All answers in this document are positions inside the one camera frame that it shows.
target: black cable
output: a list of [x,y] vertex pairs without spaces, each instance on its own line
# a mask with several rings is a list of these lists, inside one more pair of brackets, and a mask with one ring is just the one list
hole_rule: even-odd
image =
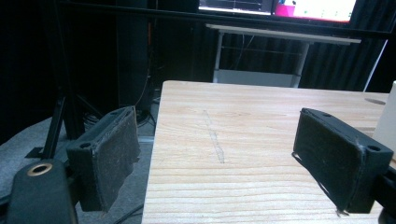
[[155,99],[153,99],[153,100],[152,100],[152,103],[154,103],[154,104],[156,104],[156,105],[159,105],[159,104],[160,104],[160,101],[161,101],[161,96],[160,96],[160,97],[157,97],[157,98],[155,98]]
[[236,60],[236,65],[234,70],[238,68],[239,62],[241,61],[242,58],[242,53],[244,52],[244,47],[245,47],[245,35],[242,35],[242,48],[241,48],[241,52],[239,53],[238,60]]
[[239,54],[238,61],[236,62],[235,70],[238,69],[238,65],[239,65],[239,63],[241,62],[242,54],[243,54],[243,53],[245,52],[245,50],[250,46],[251,41],[253,40],[253,38],[254,38],[254,35],[250,38],[250,41],[248,42],[247,46],[244,47],[244,44],[245,44],[245,35],[244,35],[244,42],[243,42],[243,44],[242,44],[241,53]]
[[148,113],[148,116],[152,119],[152,121],[154,122],[154,132],[155,132],[155,129],[157,128],[157,121],[155,120],[155,118],[152,116],[152,114],[151,113]]
[[83,120],[85,131],[88,131],[93,125],[95,125],[99,121],[99,118],[97,118],[94,114],[85,113]]
[[137,124],[141,124],[147,119],[149,112],[147,110],[136,110],[136,121]]
[[145,90],[146,90],[146,87],[149,82],[149,78],[150,78],[150,75],[148,74],[146,77],[146,82],[145,82],[145,86],[143,87],[142,93],[140,94],[139,99],[136,101],[136,103],[134,105],[138,105],[140,103],[140,100],[143,98],[143,95],[145,94]]
[[140,121],[138,122],[137,127],[140,128],[140,127],[144,126],[145,124],[149,123],[149,120],[150,120],[149,113],[147,113],[147,114],[145,115],[144,119],[142,119],[142,120],[140,120]]
[[138,216],[141,215],[139,214],[134,214],[135,212],[139,211],[140,209],[142,209],[144,207],[143,204],[140,204],[139,206],[137,206],[134,210],[132,210],[131,212],[125,214],[125,216],[119,218],[116,222],[114,222],[114,224],[121,224],[123,221],[125,221],[126,219],[130,218],[130,217],[134,217],[134,216]]

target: wood grain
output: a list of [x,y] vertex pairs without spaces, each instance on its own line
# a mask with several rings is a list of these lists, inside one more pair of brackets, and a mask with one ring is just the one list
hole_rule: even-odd
[[302,107],[371,135],[386,94],[167,81],[143,223],[377,223],[339,217],[290,155]]

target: monitor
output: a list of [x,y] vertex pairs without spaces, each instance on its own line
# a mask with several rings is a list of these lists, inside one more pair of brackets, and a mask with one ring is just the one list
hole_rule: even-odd
[[349,22],[356,0],[279,0],[275,15],[320,21]]
[[273,0],[200,0],[200,11],[271,15]]

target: floor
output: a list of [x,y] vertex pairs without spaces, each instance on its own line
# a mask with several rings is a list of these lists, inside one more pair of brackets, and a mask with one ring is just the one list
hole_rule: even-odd
[[[149,177],[149,164],[154,139],[154,119],[157,120],[159,100],[156,98],[151,106],[152,119],[148,118],[138,126],[140,144],[140,160],[134,165],[133,173],[125,179],[120,189],[119,197],[108,213],[83,212],[76,206],[79,223],[141,223],[146,188]],[[18,133],[9,141],[0,146],[0,198],[10,193],[12,178],[24,165],[31,163],[32,159],[25,159],[34,147],[44,146],[50,119],[43,120],[24,131]],[[65,144],[65,131],[62,130],[58,146]]]

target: black foam block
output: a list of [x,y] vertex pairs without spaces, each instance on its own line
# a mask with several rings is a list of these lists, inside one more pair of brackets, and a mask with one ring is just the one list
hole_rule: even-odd
[[337,209],[349,213],[370,212],[373,184],[393,154],[340,119],[307,108],[301,111],[293,151]]
[[67,149],[83,185],[84,211],[108,211],[140,153],[134,108],[108,113]]

